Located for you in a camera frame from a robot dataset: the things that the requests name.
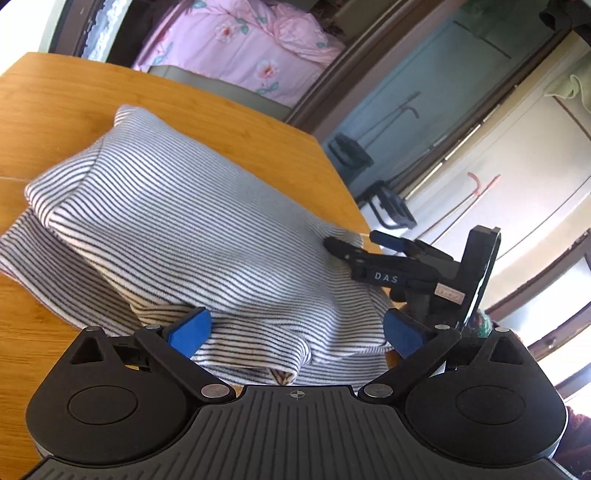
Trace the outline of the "dark waste bin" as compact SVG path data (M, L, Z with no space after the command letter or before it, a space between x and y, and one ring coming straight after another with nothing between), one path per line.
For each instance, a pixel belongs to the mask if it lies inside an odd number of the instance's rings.
M339 133L328 143L328 156L342 181L349 185L374 165L374 160L356 140Z

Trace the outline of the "grey bed frame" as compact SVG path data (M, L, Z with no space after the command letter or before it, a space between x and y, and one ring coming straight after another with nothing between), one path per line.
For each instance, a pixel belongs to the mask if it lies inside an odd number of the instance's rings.
M289 107L276 101L231 83L207 78L176 66L152 66L148 69L148 73L224 97L226 100L249 107L276 120L283 121L290 114Z

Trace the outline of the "black white striped garment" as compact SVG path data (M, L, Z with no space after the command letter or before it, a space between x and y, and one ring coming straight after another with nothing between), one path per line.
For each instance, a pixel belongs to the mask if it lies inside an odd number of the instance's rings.
M120 107L25 197L1 269L75 327L122 336L204 307L192 358L228 383L360 388L387 370L391 301L324 246L362 237L145 109Z

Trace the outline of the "pink floral bed quilt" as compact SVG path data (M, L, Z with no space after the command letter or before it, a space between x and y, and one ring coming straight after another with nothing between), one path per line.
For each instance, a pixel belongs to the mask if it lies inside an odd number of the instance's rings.
M343 50L314 16L287 3L183 1L132 68L178 67L294 107Z

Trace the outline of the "black folding stool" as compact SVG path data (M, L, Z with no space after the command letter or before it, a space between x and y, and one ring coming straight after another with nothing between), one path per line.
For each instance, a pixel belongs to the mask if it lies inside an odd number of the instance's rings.
M368 207L378 224L385 230L414 229L417 221L406 201L390 188L385 181L377 181L356 197L363 209Z

